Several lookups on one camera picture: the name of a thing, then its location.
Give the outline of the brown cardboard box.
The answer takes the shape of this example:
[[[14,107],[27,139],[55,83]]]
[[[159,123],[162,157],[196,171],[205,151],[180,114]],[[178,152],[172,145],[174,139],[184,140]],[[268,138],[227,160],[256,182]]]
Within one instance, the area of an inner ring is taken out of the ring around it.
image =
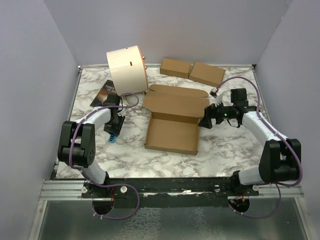
[[[198,123],[209,103],[209,94],[204,90],[150,85],[142,104],[150,111],[144,147],[197,155],[200,136]]]

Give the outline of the small blue rack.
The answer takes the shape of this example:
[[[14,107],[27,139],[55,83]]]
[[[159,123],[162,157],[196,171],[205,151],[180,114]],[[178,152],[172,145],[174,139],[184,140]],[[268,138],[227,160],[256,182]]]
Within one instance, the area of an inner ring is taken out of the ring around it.
[[[113,143],[116,142],[116,139],[117,139],[118,136],[119,136],[119,135],[116,134],[116,133],[111,133],[107,141],[108,141],[109,143],[112,143],[112,144],[113,144]]]

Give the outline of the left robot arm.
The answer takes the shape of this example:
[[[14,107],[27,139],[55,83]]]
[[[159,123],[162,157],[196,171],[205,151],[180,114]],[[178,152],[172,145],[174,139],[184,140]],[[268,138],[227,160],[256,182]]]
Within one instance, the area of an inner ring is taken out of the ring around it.
[[[86,116],[77,121],[67,120],[61,127],[58,160],[93,182],[93,191],[101,198],[110,193],[111,186],[109,174],[95,160],[96,131],[103,127],[111,137],[119,136],[125,120],[119,115],[121,103],[121,97],[112,94]]]

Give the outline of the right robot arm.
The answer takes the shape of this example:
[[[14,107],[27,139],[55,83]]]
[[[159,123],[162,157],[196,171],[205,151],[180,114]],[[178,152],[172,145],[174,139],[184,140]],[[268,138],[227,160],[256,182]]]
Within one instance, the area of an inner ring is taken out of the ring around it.
[[[263,146],[257,166],[232,173],[230,191],[240,196],[253,185],[299,182],[302,171],[301,143],[297,139],[287,138],[266,122],[257,107],[249,105],[245,88],[230,91],[231,106],[225,106],[222,98],[222,94],[216,96],[216,102],[205,107],[198,126],[211,129],[212,120],[217,125],[223,121],[236,120],[238,127],[247,128]]]

